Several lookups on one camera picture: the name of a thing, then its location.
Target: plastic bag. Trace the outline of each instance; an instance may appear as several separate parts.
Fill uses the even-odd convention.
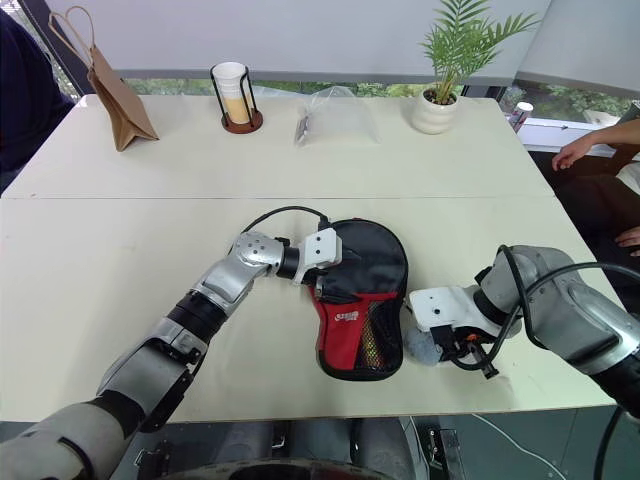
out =
[[[298,122],[294,143],[379,143],[375,122],[366,105],[347,87],[330,87],[309,98]]]

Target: white table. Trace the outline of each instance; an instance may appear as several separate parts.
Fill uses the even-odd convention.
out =
[[[115,151],[89,95],[51,135],[4,198],[552,197],[493,99],[460,98],[455,128],[425,135],[413,99],[363,100],[380,143],[297,148],[302,99],[260,98],[263,127],[222,129],[215,97],[142,97],[160,141]]]
[[[33,180],[29,177],[23,186]],[[0,418],[38,420],[65,404],[92,398],[110,363],[226,254],[240,229],[283,203],[3,200]],[[471,284],[493,261],[500,243],[553,246],[575,261],[593,258],[554,198],[286,203],[304,203],[334,219],[358,216],[387,225],[406,248],[410,289]],[[312,216],[288,213],[261,229],[300,239],[315,223]],[[584,278],[615,298],[601,273],[590,271]],[[267,298],[278,307],[265,308]],[[452,365],[425,367],[408,355],[387,380],[335,380],[316,363],[318,322],[306,291],[282,279],[257,281],[214,337],[172,421],[454,414],[612,403],[589,378],[532,346],[524,333],[505,343],[495,362],[501,375],[491,381]]]

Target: brown paper bag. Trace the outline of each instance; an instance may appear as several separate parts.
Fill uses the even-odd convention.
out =
[[[76,9],[82,10],[89,18],[91,25],[90,46],[86,44],[69,20],[69,13]],[[78,43],[84,50],[86,58],[80,55],[65,36],[58,31],[57,26],[53,23],[54,18],[56,18],[58,22],[67,25],[70,31],[73,32]],[[121,152],[127,148],[135,137],[158,140],[158,135],[149,121],[142,101],[135,92],[116,75],[98,47],[96,47],[93,21],[91,20],[89,12],[77,5],[69,8],[64,15],[51,12],[49,14],[49,28],[87,66],[87,79],[111,118],[116,150]]]

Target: bag handle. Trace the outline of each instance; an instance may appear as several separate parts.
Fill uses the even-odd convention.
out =
[[[56,37],[60,39],[62,43],[64,43],[67,46],[69,50],[71,50],[75,54],[76,57],[80,59],[80,61],[82,61],[82,63],[84,63],[87,66],[87,68],[91,68],[91,63],[92,63],[90,61],[91,47],[86,44],[82,36],[78,33],[78,31],[74,28],[74,26],[71,24],[71,21],[69,20],[69,13],[71,13],[72,10],[76,10],[76,9],[82,10],[87,15],[87,18],[89,19],[89,25],[91,25],[91,47],[93,47],[96,44],[95,34],[93,29],[93,20],[91,19],[91,15],[89,15],[89,12],[87,11],[87,9],[84,7],[81,7],[80,5],[74,5],[72,7],[69,7],[67,11],[64,12],[64,15],[58,12],[49,13],[49,29],[56,35]],[[82,49],[84,50],[84,53],[86,54],[89,60],[85,59],[85,57],[80,55],[78,50],[76,50],[73,47],[73,45],[71,45],[71,43],[69,43],[69,41],[65,38],[65,36],[58,30],[58,28],[53,23],[54,18],[58,20],[58,23],[66,24],[66,26],[73,32],[73,34],[76,36],[76,39],[82,46]]]

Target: red and black bag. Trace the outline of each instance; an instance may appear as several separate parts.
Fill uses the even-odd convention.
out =
[[[331,226],[342,239],[342,262],[311,289],[321,322],[318,359],[341,380],[382,380],[402,365],[407,257],[398,238],[378,223],[353,219]]]

